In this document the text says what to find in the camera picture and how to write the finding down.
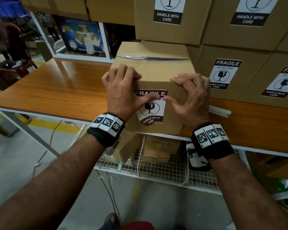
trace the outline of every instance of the fragile sticker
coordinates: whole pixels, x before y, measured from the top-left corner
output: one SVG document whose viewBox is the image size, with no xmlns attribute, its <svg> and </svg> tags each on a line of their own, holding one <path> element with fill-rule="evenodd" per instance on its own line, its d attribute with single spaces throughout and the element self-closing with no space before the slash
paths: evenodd
<svg viewBox="0 0 288 230">
<path fill-rule="evenodd" d="M 160 95 L 160 99 L 145 103 L 145 105 L 137 111 L 137 116 L 140 122 L 145 126 L 150 126 L 154 123 L 162 123 L 166 103 L 162 98 L 167 95 L 167 90 L 134 89 L 134 93 L 137 96 L 145 96 L 149 93 L 158 93 Z"/>
<path fill-rule="evenodd" d="M 240 0 L 231 25 L 262 27 L 278 0 Z"/>
<path fill-rule="evenodd" d="M 285 98 L 288 95 L 288 66 L 272 81 L 261 96 Z"/>
<path fill-rule="evenodd" d="M 180 25 L 185 0 L 155 0 L 154 22 Z"/>
<path fill-rule="evenodd" d="M 210 86 L 215 89 L 227 89 L 242 60 L 217 59 L 210 73 Z"/>
</svg>

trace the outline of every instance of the red cloth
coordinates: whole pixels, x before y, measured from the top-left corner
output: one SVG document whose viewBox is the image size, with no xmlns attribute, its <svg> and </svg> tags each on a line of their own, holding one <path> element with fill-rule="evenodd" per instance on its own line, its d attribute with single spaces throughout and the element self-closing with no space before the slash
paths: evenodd
<svg viewBox="0 0 288 230">
<path fill-rule="evenodd" d="M 124 225 L 119 230 L 155 230 L 150 222 L 136 221 L 130 224 Z"/>
</svg>

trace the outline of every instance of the shelving unit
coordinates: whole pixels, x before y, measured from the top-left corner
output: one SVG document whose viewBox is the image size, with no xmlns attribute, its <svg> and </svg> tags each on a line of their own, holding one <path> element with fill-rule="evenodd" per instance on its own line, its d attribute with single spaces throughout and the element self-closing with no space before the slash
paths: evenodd
<svg viewBox="0 0 288 230">
<path fill-rule="evenodd" d="M 85 124 L 80 128 L 80 131 L 77 133 L 70 147 L 81 138 L 85 133 L 87 126 L 88 125 Z M 105 159 L 105 156 L 102 155 L 94 169 L 222 195 L 218 181 L 212 170 L 209 172 L 189 170 L 188 162 L 183 161 L 181 155 L 178 153 L 176 155 L 171 155 L 167 164 L 143 162 L 142 148 L 143 145 L 135 152 L 135 166 L 110 163 Z M 249 168 L 245 151 L 235 149 L 235 152 Z"/>
</svg>

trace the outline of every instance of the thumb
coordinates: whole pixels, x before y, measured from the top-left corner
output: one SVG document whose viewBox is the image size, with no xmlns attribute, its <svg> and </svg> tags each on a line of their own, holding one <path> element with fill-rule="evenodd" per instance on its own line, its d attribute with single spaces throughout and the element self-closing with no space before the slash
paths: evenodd
<svg viewBox="0 0 288 230">
<path fill-rule="evenodd" d="M 137 100 L 137 106 L 138 108 L 140 108 L 146 102 L 149 102 L 150 100 L 154 100 L 154 99 L 160 99 L 160 95 L 157 93 L 149 93 L 145 96 L 139 97 Z"/>
<path fill-rule="evenodd" d="M 164 96 L 162 99 L 165 100 L 166 102 L 169 102 L 176 112 L 180 108 L 180 105 L 171 96 Z"/>
</svg>

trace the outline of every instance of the wooden table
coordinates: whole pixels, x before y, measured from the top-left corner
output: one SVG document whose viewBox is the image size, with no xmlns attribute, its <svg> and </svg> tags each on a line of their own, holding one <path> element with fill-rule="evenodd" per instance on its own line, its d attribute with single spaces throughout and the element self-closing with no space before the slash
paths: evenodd
<svg viewBox="0 0 288 230">
<path fill-rule="evenodd" d="M 90 123 L 107 111 L 101 77 L 110 66 L 51 59 L 0 94 L 0 113 L 58 155 L 12 112 Z M 288 156 L 288 109 L 217 98 L 211 98 L 210 104 L 232 112 L 228 118 L 211 114 L 211 120 L 223 126 L 234 148 Z M 164 136 L 185 139 L 191 131 L 184 127 L 180 136 Z"/>
</svg>

